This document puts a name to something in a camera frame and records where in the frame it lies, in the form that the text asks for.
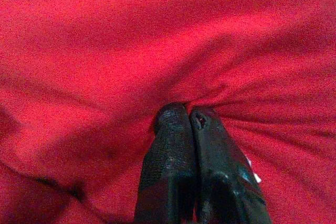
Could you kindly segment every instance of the red fabric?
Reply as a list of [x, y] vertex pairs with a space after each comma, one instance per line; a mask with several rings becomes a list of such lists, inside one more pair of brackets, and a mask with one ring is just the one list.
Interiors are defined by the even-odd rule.
[[132, 221], [173, 101], [219, 112], [275, 224], [335, 223], [336, 0], [0, 0], [0, 43], [0, 223]]

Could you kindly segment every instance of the red background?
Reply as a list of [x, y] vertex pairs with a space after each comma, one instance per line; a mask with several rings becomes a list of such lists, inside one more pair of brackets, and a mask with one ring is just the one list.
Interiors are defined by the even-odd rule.
[[0, 0], [0, 43], [1, 223], [132, 221], [173, 101], [219, 112], [275, 224], [336, 223], [336, 0]]

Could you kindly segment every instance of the black tool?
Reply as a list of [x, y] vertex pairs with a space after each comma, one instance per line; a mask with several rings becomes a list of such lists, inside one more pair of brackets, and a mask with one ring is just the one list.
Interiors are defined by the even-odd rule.
[[155, 121], [143, 160], [135, 223], [271, 224], [247, 158], [219, 118], [171, 103]]

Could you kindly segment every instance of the red blanket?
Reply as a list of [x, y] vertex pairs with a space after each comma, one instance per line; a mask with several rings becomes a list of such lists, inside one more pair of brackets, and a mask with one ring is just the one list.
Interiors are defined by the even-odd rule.
[[213, 106], [277, 223], [336, 220], [336, 0], [0, 0], [0, 223], [132, 221], [153, 118]]

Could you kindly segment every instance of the red cloth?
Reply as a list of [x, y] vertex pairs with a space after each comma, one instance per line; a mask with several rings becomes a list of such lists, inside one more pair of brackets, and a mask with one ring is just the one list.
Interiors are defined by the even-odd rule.
[[132, 221], [173, 101], [219, 112], [275, 224], [335, 223], [336, 0], [0, 0], [0, 43], [0, 223]]

